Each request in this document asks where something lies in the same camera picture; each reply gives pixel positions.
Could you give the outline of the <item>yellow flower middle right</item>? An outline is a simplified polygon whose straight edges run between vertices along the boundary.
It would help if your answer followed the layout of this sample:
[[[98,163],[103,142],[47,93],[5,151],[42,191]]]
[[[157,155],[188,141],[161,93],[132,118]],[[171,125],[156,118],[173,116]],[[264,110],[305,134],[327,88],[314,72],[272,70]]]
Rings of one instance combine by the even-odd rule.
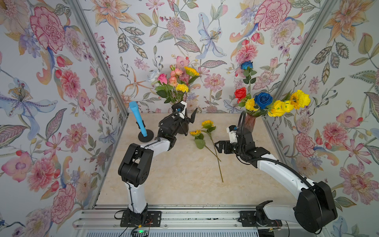
[[[281,117],[284,114],[291,112],[294,108],[295,107],[291,104],[291,101],[277,100],[268,106],[267,114],[270,117]]]

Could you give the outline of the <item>small yellow sunflower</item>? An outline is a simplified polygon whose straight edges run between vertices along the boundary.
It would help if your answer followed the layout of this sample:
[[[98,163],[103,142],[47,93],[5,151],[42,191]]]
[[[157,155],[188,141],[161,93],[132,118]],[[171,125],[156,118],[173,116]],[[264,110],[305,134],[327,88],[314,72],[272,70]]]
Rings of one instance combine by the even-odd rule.
[[[206,141],[204,140],[204,135],[203,135],[203,133],[202,133],[202,131],[201,130],[195,130],[195,131],[191,131],[190,132],[190,135],[192,136],[192,137],[194,137],[194,142],[195,142],[195,144],[196,144],[196,147],[198,148],[198,149],[204,149],[204,148],[206,148],[208,151],[210,151],[211,152],[211,154],[213,154],[216,158],[217,158],[217,160],[220,162],[221,160],[218,158],[218,156],[206,145]]]

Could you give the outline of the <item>small yellow flower left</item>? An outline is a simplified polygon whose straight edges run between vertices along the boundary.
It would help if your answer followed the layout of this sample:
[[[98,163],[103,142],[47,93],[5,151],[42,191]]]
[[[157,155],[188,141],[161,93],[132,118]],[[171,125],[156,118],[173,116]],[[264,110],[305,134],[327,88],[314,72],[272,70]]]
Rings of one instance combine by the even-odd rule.
[[[256,104],[254,98],[248,99],[245,102],[245,108],[247,111],[255,112],[259,110],[259,106]]]

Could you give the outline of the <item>small tall blue rose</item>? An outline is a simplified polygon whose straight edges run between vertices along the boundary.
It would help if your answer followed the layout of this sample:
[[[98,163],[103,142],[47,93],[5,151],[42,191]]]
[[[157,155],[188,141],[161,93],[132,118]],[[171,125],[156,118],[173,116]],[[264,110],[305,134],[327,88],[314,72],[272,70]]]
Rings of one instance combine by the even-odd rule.
[[[253,63],[251,61],[246,61],[246,62],[242,63],[240,67],[242,70],[253,69]]]

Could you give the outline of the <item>peach pink flowers cluster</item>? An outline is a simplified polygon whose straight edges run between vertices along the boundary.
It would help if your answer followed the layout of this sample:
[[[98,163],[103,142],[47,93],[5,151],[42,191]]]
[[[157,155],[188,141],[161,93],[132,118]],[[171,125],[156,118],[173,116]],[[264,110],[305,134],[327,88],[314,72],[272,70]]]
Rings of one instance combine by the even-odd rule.
[[[176,87],[180,81],[180,76],[183,74],[183,71],[176,68],[171,71],[170,78],[168,79],[168,84],[172,87]]]

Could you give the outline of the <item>brown glass vase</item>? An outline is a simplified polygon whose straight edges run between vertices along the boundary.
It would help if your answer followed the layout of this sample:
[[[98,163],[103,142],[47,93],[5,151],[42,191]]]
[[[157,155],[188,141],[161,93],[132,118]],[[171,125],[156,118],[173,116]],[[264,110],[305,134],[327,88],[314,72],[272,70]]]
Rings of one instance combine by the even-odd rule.
[[[256,124],[256,119],[257,118],[255,116],[246,114],[244,128],[249,130],[250,132],[253,132],[255,124]]]

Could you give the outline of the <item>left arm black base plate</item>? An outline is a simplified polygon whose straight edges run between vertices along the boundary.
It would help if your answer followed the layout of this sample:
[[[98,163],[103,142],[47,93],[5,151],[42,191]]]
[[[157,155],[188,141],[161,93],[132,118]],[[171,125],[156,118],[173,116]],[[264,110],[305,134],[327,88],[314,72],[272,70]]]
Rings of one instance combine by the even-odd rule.
[[[143,213],[134,213],[130,209],[125,210],[122,214],[121,227],[160,227],[162,220],[161,211],[144,211]]]

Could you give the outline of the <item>yellow sunflower top of bouquet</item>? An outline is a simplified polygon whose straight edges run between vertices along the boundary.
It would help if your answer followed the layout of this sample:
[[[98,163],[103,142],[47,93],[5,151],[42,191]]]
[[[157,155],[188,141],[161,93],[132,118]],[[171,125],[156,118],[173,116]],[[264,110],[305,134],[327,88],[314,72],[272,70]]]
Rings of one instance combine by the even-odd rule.
[[[185,67],[185,71],[186,71],[186,74],[189,75],[189,76],[191,76],[191,77],[198,77],[198,76],[200,76],[200,74],[194,68]]]

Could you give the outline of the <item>yellow flower far right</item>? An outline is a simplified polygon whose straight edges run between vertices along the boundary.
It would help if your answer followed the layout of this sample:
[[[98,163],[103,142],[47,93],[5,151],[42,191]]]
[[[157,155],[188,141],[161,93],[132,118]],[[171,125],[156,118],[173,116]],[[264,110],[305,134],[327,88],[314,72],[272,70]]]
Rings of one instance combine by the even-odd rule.
[[[311,103],[311,99],[308,94],[305,94],[301,90],[297,90],[290,97],[290,102],[296,110],[302,109]]]

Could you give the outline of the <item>pink rose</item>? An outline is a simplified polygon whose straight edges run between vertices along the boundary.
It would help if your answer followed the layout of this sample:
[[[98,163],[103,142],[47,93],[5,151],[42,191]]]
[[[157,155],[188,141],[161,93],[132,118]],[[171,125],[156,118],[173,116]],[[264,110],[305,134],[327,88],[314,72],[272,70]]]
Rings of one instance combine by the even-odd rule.
[[[167,75],[166,74],[160,74],[158,77],[158,81],[161,85],[166,85],[168,83]]]

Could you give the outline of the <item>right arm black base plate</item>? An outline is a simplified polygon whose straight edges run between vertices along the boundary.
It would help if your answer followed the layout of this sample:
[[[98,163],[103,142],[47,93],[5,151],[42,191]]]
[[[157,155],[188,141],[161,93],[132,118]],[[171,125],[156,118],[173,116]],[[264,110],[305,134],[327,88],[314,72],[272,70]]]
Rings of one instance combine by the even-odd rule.
[[[282,227],[280,220],[270,220],[262,211],[240,211],[237,221],[243,227]]]

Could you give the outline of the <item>large yellow sunflower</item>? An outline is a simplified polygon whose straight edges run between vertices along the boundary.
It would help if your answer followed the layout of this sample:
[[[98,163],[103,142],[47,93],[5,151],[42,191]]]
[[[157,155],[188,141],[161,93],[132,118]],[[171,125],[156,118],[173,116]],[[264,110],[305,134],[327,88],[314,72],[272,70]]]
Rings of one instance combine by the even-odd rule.
[[[215,156],[217,158],[221,181],[222,181],[222,183],[224,183],[224,178],[223,178],[223,174],[222,174],[222,170],[221,170],[221,160],[218,157],[218,151],[214,145],[214,140],[212,137],[212,132],[216,130],[216,126],[214,125],[214,122],[211,120],[205,120],[202,122],[201,125],[202,125],[202,131],[205,132],[209,136],[209,139],[211,141],[212,148],[213,148]]]

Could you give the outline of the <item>blue toy microphone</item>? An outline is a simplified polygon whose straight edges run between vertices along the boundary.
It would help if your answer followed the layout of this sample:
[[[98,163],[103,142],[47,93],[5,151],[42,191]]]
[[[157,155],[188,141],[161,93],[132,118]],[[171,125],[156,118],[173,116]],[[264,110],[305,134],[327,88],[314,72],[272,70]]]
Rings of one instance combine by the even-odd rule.
[[[136,118],[136,122],[137,121],[142,122],[143,120],[142,120],[142,117],[141,117],[141,114],[139,111],[139,106],[138,106],[137,102],[135,102],[135,101],[130,102],[129,108],[131,109],[132,113],[134,114],[134,116]]]

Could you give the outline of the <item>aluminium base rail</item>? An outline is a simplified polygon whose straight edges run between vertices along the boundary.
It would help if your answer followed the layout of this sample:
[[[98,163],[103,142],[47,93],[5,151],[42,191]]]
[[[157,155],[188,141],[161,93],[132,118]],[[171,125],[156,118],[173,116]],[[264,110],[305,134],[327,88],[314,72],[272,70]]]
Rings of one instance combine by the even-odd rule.
[[[247,224],[240,214],[251,205],[151,205],[146,224],[121,224],[120,205],[97,205],[73,223],[73,237],[311,237],[299,224],[273,221],[266,226]]]

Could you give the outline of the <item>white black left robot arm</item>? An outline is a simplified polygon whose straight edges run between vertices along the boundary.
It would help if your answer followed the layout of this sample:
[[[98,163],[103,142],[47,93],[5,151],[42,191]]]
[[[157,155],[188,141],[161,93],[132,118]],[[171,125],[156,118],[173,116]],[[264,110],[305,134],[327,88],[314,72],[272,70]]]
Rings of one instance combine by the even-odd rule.
[[[179,131],[182,130],[187,136],[188,129],[184,126],[194,123],[197,110],[194,110],[190,117],[186,112],[184,103],[174,105],[173,113],[159,122],[157,137],[150,141],[144,139],[141,145],[129,145],[118,168],[118,174],[128,188],[131,201],[128,210],[133,214],[142,215],[148,210],[144,183],[149,176],[153,158],[170,151],[176,143]]]

